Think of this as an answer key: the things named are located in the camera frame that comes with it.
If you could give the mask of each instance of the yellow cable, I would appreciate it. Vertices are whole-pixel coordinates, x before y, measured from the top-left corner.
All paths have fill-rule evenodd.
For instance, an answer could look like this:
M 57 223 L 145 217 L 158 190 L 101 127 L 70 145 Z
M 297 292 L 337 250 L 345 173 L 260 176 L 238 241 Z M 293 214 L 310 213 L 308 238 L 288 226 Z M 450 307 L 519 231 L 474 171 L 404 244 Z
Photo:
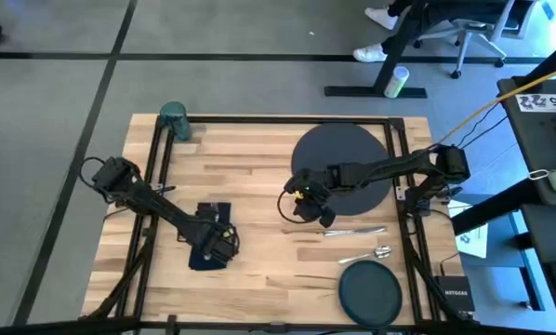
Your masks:
M 511 98 L 516 94 L 522 93 L 524 92 L 526 89 L 536 86 L 542 82 L 544 82 L 545 80 L 548 80 L 549 78 L 552 78 L 556 75 L 556 71 L 552 74 L 547 74 L 543 77 L 538 78 L 537 80 L 533 81 L 530 84 L 526 84 L 522 87 L 518 87 L 514 90 L 512 90 L 510 93 L 506 93 L 504 95 L 502 95 L 501 97 L 485 104 L 481 109 L 479 109 L 478 111 L 474 112 L 471 116 L 469 116 L 466 120 L 462 121 L 459 125 L 457 125 L 455 128 L 453 128 L 450 132 L 447 133 L 447 135 L 443 136 L 442 139 L 440 139 L 439 141 L 437 141 L 437 144 L 442 143 L 443 141 L 447 140 L 450 136 L 452 136 L 452 134 L 454 134 L 455 132 L 457 132 L 459 129 L 461 129 L 462 127 L 466 126 L 467 123 L 469 123 L 470 120 L 472 120 L 473 118 L 475 118 L 476 116 L 478 116 L 480 113 L 482 113 L 484 110 L 486 110 L 487 108 L 493 106 L 494 104 L 498 103 L 498 102 L 502 102 L 503 100 L 507 99 L 507 98 Z

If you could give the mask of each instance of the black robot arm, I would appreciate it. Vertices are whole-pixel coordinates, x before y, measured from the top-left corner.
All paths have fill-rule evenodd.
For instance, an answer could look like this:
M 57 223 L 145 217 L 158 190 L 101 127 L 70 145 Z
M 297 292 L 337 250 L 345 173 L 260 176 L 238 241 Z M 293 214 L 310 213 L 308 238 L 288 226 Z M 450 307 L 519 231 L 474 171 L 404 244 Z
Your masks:
M 435 164 L 430 154 L 437 154 Z M 455 146 L 435 145 L 408 156 L 395 157 L 375 163 L 340 163 L 324 171 L 303 168 L 286 183 L 285 192 L 295 194 L 294 214 L 303 222 L 320 219 L 329 227 L 334 212 L 325 203 L 331 194 L 354 192 L 373 181 L 382 181 L 407 174 L 427 175 L 419 186 L 405 192 L 405 210 L 413 215 L 429 215 L 429 202 L 448 183 L 461 183 L 470 177 L 466 156 Z
M 158 214 L 207 258 L 226 264 L 238 253 L 239 238 L 233 225 L 217 222 L 214 213 L 194 216 L 182 211 L 143 181 L 138 166 L 122 157 L 104 162 L 92 181 L 92 189 L 105 201 L 142 215 Z

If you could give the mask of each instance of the wooden tabletop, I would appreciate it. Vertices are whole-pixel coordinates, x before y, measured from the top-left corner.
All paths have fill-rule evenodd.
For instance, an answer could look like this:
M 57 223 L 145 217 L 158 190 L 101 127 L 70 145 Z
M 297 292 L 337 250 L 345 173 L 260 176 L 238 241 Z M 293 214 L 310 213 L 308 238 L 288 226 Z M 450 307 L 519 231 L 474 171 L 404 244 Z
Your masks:
M 154 114 L 134 114 L 126 137 L 123 156 L 142 173 L 155 119 Z M 426 118 L 406 117 L 404 121 L 411 152 L 431 144 Z M 291 176 L 291 154 L 298 139 L 312 127 L 192 124 L 192 140 L 173 145 L 166 184 L 177 189 L 165 196 L 189 213 L 198 202 L 232 203 L 231 221 L 238 228 L 241 249 L 227 269 L 192 271 L 188 267 L 191 247 L 177 242 L 176 228 L 161 221 L 144 320 L 166 321 L 168 315 L 177 315 L 185 322 L 353 324 L 338 301 L 338 279 L 346 267 L 338 260 L 368 253 L 377 246 L 391 246 L 391 256 L 380 262 L 394 272 L 403 291 L 402 311 L 393 324 L 414 324 L 393 190 L 376 208 L 362 215 L 338 216 L 330 228 L 386 226 L 387 232 L 380 234 L 325 238 L 319 223 L 293 224 L 278 215 L 276 198 Z M 362 127 L 385 143 L 383 126 Z M 393 137 L 398 138 L 395 130 Z M 399 143 L 395 143 L 399 153 Z M 422 181 L 422 176 L 417 176 L 417 181 Z M 292 197 L 285 196 L 286 213 L 292 213 L 293 203 Z M 447 212 L 441 204 L 432 207 Z M 134 217 L 125 211 L 104 223 L 82 314 L 96 309 L 121 277 Z M 453 229 L 449 220 L 437 213 L 425 218 L 424 225 L 431 267 L 438 274 L 439 262 L 457 252 Z M 445 270 L 449 275 L 461 275 L 459 257 L 446 261 Z M 129 295 L 128 313 L 133 309 L 136 282 Z M 421 310 L 429 318 L 424 284 L 418 275 L 417 282 Z

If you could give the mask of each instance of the black disc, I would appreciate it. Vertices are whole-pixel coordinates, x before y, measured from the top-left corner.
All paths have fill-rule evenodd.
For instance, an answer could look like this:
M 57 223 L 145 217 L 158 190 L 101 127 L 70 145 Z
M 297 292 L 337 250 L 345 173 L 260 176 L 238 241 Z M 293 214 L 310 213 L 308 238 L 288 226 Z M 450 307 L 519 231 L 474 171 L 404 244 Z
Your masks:
M 382 328 L 393 322 L 402 308 L 402 290 L 386 266 L 358 261 L 340 277 L 338 297 L 352 321 L 366 328 Z
M 388 159 L 388 152 L 371 133 L 354 124 L 325 124 L 303 135 L 291 161 L 293 174 L 301 168 L 323 171 L 339 163 L 373 163 Z M 377 206 L 391 188 L 391 181 L 372 182 L 346 194 L 333 194 L 327 205 L 338 215 L 359 215 Z

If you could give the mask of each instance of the sticker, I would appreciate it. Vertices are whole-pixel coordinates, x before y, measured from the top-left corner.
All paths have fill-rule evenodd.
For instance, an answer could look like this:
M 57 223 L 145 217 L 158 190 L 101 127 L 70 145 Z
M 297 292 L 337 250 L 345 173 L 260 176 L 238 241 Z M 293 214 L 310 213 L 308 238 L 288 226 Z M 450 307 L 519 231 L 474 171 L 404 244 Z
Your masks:
M 516 94 L 522 112 L 556 113 L 556 94 Z

